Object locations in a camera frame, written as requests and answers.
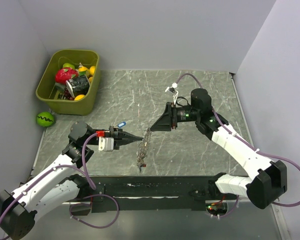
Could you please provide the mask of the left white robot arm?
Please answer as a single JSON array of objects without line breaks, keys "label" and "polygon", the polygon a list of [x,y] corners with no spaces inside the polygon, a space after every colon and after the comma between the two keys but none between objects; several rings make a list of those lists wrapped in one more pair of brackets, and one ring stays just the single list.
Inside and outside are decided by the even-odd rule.
[{"label": "left white robot arm", "polygon": [[51,210],[69,200],[83,201],[89,192],[97,190],[87,170],[87,162],[94,154],[88,145],[112,152],[142,141],[143,137],[114,126],[94,129],[77,121],[68,139],[61,154],[41,173],[12,192],[0,192],[0,229],[8,238],[20,240]]}]

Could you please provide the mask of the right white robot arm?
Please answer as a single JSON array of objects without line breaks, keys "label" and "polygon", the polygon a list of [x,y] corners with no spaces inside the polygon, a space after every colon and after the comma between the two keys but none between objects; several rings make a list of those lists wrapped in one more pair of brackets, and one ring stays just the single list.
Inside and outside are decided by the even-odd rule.
[{"label": "right white robot arm", "polygon": [[173,102],[166,103],[164,113],[150,130],[170,132],[179,123],[194,122],[201,134],[222,147],[247,173],[246,177],[222,174],[208,187],[213,199],[234,194],[248,198],[259,209],[265,209],[287,191],[286,165],[249,147],[232,125],[215,112],[206,89],[192,90],[186,105],[177,102],[181,97],[175,87],[168,87],[166,92],[172,93]]}]

